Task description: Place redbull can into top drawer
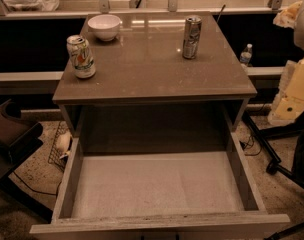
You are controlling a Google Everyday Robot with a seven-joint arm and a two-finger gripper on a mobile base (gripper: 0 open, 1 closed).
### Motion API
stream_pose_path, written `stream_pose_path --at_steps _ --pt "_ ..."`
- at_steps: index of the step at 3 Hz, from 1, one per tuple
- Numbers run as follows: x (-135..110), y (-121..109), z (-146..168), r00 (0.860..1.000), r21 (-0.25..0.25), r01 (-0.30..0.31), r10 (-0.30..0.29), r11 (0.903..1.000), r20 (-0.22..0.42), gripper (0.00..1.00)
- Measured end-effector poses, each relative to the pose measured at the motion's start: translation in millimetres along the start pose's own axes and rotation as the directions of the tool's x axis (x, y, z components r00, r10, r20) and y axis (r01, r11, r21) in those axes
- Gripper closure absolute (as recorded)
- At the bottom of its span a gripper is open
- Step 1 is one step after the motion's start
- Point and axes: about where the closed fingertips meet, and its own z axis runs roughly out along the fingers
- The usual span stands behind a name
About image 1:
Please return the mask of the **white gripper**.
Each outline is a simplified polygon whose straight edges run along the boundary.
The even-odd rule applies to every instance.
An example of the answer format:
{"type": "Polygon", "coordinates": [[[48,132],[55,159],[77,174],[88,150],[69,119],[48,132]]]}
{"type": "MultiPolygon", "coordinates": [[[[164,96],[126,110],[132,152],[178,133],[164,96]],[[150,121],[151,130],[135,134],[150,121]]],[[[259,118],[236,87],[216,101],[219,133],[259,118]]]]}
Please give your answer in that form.
{"type": "Polygon", "coordinates": [[[287,61],[278,89],[268,122],[273,126],[284,126],[293,123],[304,111],[304,59],[287,61]]]}

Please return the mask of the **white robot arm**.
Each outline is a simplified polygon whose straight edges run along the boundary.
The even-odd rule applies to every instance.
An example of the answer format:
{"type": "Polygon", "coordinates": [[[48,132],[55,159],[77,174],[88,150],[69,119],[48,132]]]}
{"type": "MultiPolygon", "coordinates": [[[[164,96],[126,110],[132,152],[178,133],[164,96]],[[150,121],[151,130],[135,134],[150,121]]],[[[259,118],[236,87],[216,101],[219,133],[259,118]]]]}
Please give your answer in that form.
{"type": "MultiPolygon", "coordinates": [[[[304,0],[279,12],[273,24],[292,28],[294,44],[304,51],[304,0]]],[[[293,123],[304,112],[304,58],[298,62],[287,61],[278,89],[268,114],[268,121],[274,126],[293,123]]]]}

